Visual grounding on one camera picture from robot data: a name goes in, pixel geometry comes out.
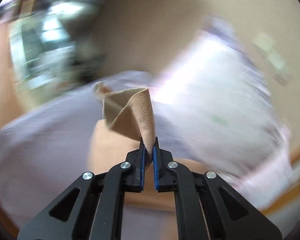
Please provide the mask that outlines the tan brown garment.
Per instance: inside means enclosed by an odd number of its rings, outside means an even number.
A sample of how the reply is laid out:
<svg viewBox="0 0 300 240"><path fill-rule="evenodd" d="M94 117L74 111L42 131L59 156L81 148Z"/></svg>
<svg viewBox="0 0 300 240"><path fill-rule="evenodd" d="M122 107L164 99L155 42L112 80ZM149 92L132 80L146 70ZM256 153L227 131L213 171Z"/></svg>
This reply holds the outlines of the tan brown garment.
<svg viewBox="0 0 300 240"><path fill-rule="evenodd" d="M94 93L103 103L103 118L94 128L90 142L88 169L94 174L108 172L123 162L128 152L139 148L145 140L148 150L154 142L155 124L149 90L145 87L113 92L98 82ZM154 189L152 155L146 154L145 185L140 193L128 193L126 204L152 210L174 211L173 193L157 193Z"/></svg>

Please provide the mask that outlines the pink floral pillow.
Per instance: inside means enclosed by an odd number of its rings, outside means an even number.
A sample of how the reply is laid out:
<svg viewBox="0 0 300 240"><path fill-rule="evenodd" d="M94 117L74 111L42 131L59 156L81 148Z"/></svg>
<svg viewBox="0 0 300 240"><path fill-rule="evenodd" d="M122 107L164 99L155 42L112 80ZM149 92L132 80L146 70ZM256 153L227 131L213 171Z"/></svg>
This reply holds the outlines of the pink floral pillow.
<svg viewBox="0 0 300 240"><path fill-rule="evenodd" d="M258 210L267 209L289 184L293 168L290 162L290 135L286 126L279 129L283 139L276 153L256 169L234 180L231 184L250 204Z"/></svg>

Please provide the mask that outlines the lavender bed sheet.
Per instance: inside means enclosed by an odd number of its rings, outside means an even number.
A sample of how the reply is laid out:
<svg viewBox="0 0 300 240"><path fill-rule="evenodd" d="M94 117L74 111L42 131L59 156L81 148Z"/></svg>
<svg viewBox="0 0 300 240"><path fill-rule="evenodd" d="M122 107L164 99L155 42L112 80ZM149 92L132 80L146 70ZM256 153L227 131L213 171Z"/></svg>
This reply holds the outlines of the lavender bed sheet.
<svg viewBox="0 0 300 240"><path fill-rule="evenodd" d="M98 81L114 91L154 85L147 72L125 71ZM21 229L88 171L89 142L102 119L93 83L21 116L0 130L0 206ZM198 161L188 143L156 109L160 148ZM126 206L121 239L160 239L168 212Z"/></svg>

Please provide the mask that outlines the wooden bed headboard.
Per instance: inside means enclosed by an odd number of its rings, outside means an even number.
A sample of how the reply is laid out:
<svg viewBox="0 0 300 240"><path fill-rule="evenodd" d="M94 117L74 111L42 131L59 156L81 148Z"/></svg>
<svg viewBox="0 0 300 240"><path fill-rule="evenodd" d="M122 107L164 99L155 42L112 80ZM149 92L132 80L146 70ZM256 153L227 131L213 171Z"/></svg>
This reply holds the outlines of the wooden bed headboard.
<svg viewBox="0 0 300 240"><path fill-rule="evenodd" d="M300 145L290 152L289 157L293 172L289 178L288 187L279 195L279 198L277 198L271 206L261 211L263 215L270 215L282 210L300 197Z"/></svg>

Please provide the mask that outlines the white floral pillow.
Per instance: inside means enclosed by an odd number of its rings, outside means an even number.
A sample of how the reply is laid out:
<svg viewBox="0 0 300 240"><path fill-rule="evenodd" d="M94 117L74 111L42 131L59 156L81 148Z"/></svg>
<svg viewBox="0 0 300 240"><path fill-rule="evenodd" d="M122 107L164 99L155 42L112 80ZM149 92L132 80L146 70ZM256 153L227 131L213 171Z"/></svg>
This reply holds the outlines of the white floral pillow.
<svg viewBox="0 0 300 240"><path fill-rule="evenodd" d="M192 43L154 81L154 111L189 148L189 158L237 180L288 157L262 71L243 52L231 25L208 17Z"/></svg>

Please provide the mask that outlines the wall mounted television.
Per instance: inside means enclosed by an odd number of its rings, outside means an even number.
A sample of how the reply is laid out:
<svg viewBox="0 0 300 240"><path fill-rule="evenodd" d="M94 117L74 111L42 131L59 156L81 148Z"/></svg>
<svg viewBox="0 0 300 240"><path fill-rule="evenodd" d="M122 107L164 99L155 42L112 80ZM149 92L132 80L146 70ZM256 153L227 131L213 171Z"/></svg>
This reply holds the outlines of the wall mounted television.
<svg viewBox="0 0 300 240"><path fill-rule="evenodd" d="M16 84L71 90L97 78L103 55L83 57L104 0L15 0L10 52Z"/></svg>

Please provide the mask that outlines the white wall switch panel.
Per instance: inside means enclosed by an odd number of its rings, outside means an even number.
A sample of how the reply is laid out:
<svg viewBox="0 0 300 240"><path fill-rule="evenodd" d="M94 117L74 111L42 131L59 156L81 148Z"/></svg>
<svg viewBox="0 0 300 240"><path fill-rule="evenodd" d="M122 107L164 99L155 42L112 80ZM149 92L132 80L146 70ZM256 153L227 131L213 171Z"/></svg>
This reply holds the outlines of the white wall switch panel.
<svg viewBox="0 0 300 240"><path fill-rule="evenodd" d="M264 32L260 32L254 37L253 44L269 66L271 76L280 85L288 85L292 80L292 75L284 57L276 49L275 39Z"/></svg>

